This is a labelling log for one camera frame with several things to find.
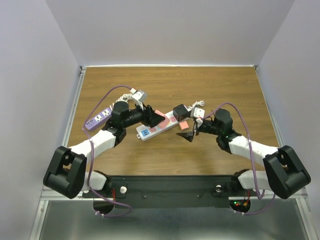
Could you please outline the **small pink plug adapter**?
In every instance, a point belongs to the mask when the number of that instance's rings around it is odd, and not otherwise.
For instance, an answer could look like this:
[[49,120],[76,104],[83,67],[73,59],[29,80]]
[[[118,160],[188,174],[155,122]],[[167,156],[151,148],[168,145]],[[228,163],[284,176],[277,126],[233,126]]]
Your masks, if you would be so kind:
[[189,124],[186,120],[179,122],[179,127],[182,131],[186,131],[189,129]]

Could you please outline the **white multicolour power strip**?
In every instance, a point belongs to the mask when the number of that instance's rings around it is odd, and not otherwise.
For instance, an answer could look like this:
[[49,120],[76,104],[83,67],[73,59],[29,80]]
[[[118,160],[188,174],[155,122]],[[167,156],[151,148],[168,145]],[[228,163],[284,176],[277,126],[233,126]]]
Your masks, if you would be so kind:
[[141,141],[145,142],[179,124],[179,122],[176,120],[176,118],[173,115],[173,111],[169,111],[167,113],[164,113],[170,120],[167,127],[162,130],[157,126],[155,127],[149,127],[145,125],[140,125],[136,128],[137,134],[136,137],[140,139]]

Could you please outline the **black cube socket adapter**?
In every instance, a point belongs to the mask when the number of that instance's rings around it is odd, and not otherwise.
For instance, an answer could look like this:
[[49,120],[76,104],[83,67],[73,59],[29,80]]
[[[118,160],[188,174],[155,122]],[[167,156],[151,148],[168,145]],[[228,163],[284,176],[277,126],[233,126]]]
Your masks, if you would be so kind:
[[189,111],[184,104],[175,106],[172,110],[172,113],[178,122],[181,122],[189,116]]

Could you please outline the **pink cube socket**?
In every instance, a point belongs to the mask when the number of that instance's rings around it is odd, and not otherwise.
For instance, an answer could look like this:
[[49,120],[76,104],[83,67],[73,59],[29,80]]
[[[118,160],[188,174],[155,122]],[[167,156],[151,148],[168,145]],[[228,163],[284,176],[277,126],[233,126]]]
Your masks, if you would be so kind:
[[156,110],[155,113],[160,115],[160,116],[162,116],[162,117],[164,117],[164,120],[161,121],[157,125],[161,130],[164,130],[167,127],[167,125],[169,124],[169,122],[170,122],[169,118],[164,113],[160,112],[159,110]]

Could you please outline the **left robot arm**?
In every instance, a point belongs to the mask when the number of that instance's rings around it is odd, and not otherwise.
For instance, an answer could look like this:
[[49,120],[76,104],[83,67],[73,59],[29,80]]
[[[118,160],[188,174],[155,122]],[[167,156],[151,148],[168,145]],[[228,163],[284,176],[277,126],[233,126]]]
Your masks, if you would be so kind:
[[69,148],[60,146],[43,178],[44,186],[73,199],[82,191],[95,191],[100,197],[111,193],[111,184],[104,173],[86,170],[99,154],[116,147],[125,138],[128,127],[142,123],[155,127],[165,120],[150,105],[137,105],[130,109],[125,101],[115,103],[110,118],[94,136]]

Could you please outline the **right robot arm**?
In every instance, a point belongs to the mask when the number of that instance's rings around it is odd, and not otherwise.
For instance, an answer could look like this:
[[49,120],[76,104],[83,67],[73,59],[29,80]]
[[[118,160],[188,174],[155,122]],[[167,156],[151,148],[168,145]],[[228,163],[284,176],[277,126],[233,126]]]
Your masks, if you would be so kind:
[[230,182],[233,194],[262,190],[272,191],[281,199],[288,199],[311,182],[310,174],[292,147],[264,145],[237,133],[233,129],[233,119],[228,110],[220,108],[210,119],[204,118],[201,109],[193,110],[190,116],[194,120],[193,129],[179,132],[178,136],[192,142],[194,136],[200,133],[216,135],[221,150],[247,158],[253,166],[259,164],[264,167],[263,171],[252,168],[237,173],[236,179]]

